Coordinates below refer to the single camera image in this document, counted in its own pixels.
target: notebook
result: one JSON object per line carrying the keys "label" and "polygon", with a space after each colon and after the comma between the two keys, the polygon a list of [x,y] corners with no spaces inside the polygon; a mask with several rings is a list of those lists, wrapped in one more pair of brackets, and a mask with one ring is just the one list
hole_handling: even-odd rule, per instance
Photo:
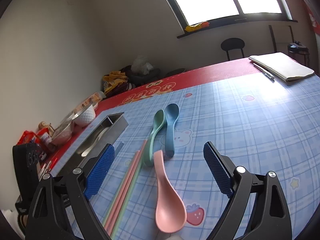
{"label": "notebook", "polygon": [[315,72],[281,52],[251,56],[250,60],[269,70],[284,81],[293,81],[313,75]]}

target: strawberry print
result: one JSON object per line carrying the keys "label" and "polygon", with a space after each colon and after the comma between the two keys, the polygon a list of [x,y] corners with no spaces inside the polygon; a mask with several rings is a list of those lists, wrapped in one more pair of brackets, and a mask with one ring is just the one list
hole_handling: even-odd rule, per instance
{"label": "strawberry print", "polygon": [[204,219],[204,209],[197,204],[187,205],[187,222],[193,226],[199,226]]}

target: plastic bag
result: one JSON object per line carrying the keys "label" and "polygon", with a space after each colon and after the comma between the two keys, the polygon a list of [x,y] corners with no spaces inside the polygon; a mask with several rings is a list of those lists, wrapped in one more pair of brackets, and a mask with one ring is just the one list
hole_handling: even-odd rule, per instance
{"label": "plastic bag", "polygon": [[131,66],[131,71],[133,73],[141,73],[143,71],[142,70],[142,67],[148,62],[148,59],[146,56],[142,56],[142,55],[139,55],[137,56],[137,58],[134,60],[132,66]]}
{"label": "plastic bag", "polygon": [[147,62],[142,66],[140,74],[148,75],[150,70],[153,70],[153,66]]}

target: window frame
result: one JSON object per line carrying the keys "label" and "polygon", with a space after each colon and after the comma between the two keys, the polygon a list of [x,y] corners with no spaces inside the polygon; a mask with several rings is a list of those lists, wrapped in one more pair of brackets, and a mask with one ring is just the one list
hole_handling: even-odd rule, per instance
{"label": "window frame", "polygon": [[238,9],[238,12],[239,12],[238,15],[232,15],[232,16],[226,16],[226,17],[222,17],[222,18],[208,20],[208,22],[210,23],[209,27],[188,33],[185,31],[185,28],[188,26],[187,19],[184,16],[178,2],[176,0],[167,0],[167,2],[169,3],[172,11],[174,12],[174,14],[175,14],[180,26],[181,26],[181,28],[184,31],[184,34],[177,37],[178,39],[185,37],[185,36],[188,36],[193,33],[197,33],[199,31],[213,29],[213,28],[231,25],[231,24],[237,24],[237,23],[256,22],[256,21],[297,22],[297,21],[291,19],[291,16],[288,14],[288,11],[286,10],[286,7],[283,3],[283,0],[277,0],[278,5],[281,9],[281,13],[248,13],[248,14],[243,13],[242,8],[241,8],[238,0],[233,0],[233,2],[236,5],[236,8]]}

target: star print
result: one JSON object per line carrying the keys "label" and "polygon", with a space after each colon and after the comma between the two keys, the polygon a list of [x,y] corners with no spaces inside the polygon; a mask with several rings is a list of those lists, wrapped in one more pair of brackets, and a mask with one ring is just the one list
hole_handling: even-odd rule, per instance
{"label": "star print", "polygon": [[296,189],[299,187],[299,180],[298,179],[292,179],[290,186],[292,187],[292,189]]}

